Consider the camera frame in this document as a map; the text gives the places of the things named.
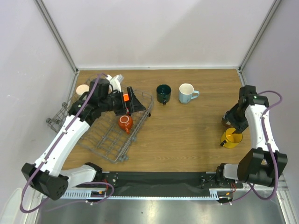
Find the yellow enamel mug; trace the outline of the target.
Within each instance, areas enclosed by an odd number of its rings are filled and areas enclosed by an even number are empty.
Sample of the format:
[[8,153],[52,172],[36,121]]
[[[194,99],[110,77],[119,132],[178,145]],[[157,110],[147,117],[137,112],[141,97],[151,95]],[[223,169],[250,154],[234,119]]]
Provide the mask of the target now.
[[220,146],[234,148],[243,140],[242,133],[237,133],[233,127],[228,128],[221,136]]

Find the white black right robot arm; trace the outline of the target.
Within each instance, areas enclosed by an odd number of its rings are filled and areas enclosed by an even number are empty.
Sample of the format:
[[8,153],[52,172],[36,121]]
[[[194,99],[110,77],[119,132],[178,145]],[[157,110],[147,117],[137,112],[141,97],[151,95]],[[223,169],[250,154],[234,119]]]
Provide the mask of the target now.
[[222,163],[217,167],[215,182],[227,187],[232,180],[274,187],[287,165],[287,155],[279,152],[272,135],[268,98],[256,92],[255,86],[245,85],[239,90],[238,102],[222,117],[228,129],[220,146],[233,148],[242,141],[242,133],[250,130],[251,149],[238,164]]

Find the red black patterned cup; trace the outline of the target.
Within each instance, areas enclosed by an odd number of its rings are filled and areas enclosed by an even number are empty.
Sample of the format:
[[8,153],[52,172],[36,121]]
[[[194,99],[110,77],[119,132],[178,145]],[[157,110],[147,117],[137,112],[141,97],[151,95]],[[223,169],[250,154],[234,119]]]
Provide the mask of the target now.
[[130,129],[133,126],[133,120],[129,115],[122,115],[118,119],[118,126],[124,130],[127,134],[130,134]]

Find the cream floral tall mug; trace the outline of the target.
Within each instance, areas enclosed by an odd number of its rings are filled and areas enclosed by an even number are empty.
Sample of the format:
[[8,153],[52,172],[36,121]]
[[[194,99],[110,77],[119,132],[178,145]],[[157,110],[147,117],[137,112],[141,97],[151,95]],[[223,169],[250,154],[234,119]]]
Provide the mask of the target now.
[[88,91],[89,91],[89,86],[86,84],[79,85],[76,88],[76,94],[78,96],[82,96],[85,92],[88,92]]

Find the orange enamel mug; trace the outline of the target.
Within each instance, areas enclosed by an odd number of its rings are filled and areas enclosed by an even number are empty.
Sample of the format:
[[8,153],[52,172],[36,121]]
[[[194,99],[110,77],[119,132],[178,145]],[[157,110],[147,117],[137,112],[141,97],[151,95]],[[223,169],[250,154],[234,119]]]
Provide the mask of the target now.
[[125,102],[129,101],[128,94],[123,94],[123,99],[124,99]]

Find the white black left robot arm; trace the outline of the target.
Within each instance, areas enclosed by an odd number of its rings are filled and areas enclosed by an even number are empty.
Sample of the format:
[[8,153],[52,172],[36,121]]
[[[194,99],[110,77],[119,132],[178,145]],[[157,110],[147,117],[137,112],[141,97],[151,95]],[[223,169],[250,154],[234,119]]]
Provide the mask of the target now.
[[57,200],[69,188],[81,184],[101,185],[102,169],[93,163],[69,170],[62,167],[76,143],[102,113],[114,112],[116,116],[124,116],[146,109],[132,87],[127,87],[127,93],[129,99],[125,101],[123,91],[113,87],[107,79],[97,77],[92,80],[89,90],[71,105],[63,126],[45,152],[33,164],[23,165],[21,172],[27,182],[22,193],[31,187]]

